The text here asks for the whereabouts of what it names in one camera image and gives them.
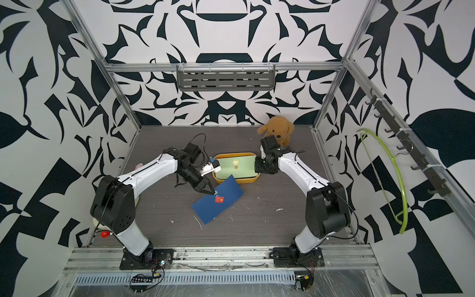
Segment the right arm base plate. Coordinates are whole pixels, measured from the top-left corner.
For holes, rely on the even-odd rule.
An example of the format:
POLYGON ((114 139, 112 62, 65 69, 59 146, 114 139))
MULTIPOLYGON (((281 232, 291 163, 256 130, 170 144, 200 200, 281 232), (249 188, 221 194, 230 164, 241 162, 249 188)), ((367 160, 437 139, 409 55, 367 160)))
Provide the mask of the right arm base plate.
POLYGON ((324 257, 320 248, 313 249, 308 253, 299 252, 296 245, 283 248, 273 248, 269 257, 275 267, 306 267, 320 268, 325 266, 324 257))

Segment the dark blue envelope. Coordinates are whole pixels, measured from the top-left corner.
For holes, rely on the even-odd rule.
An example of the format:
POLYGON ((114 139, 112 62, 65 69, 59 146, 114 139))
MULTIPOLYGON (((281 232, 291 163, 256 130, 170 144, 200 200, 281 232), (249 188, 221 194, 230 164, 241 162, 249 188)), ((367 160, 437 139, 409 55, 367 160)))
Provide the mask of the dark blue envelope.
POLYGON ((243 195, 233 176, 222 182, 216 191, 216 194, 206 195, 192 205, 192 209, 205 225, 233 206, 243 195))

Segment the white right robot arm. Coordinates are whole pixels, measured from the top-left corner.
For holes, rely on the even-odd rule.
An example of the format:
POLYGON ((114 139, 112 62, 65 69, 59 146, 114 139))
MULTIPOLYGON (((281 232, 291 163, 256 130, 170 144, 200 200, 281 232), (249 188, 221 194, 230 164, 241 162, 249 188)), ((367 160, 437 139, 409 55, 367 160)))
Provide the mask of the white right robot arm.
POLYGON ((281 146, 274 136, 261 139, 261 152, 263 156, 255 159, 255 172, 282 172, 306 196, 306 226, 294 238, 293 248, 297 253, 315 250, 326 238, 350 225, 351 210, 341 183, 331 183, 319 176, 296 152, 281 146))

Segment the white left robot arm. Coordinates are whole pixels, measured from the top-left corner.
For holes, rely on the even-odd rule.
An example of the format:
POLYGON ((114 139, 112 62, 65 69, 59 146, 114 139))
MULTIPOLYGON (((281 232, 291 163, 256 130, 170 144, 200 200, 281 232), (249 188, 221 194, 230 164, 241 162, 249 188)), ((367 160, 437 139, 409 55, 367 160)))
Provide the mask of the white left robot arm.
POLYGON ((170 147, 134 171, 102 178, 90 209, 96 228, 102 226, 112 232, 129 255, 150 262, 153 245, 136 222, 139 196, 171 174, 182 178, 198 193, 214 195, 216 190, 206 175, 220 171, 221 166, 215 159, 207 159, 201 167, 194 165, 202 153, 204 151, 193 143, 182 150, 170 147))

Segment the light green envelope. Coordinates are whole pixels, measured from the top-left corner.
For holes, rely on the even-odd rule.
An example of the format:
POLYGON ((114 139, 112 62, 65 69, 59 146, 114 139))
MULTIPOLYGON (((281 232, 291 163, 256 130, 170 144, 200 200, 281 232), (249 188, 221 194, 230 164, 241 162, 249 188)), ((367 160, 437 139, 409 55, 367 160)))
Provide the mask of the light green envelope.
POLYGON ((234 179, 255 178, 259 175, 255 171, 255 159, 255 155, 220 158, 218 161, 221 170, 215 173, 215 177, 222 180, 230 176, 234 179))

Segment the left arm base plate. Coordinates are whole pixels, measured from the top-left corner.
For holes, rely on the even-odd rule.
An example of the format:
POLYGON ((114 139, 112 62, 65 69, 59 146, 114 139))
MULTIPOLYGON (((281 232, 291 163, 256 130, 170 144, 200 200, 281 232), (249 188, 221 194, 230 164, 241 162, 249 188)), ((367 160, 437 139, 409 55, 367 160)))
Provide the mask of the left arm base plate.
POLYGON ((140 256, 133 255, 124 248, 119 269, 122 271, 146 270, 165 266, 173 262, 174 249, 158 249, 148 247, 140 256))

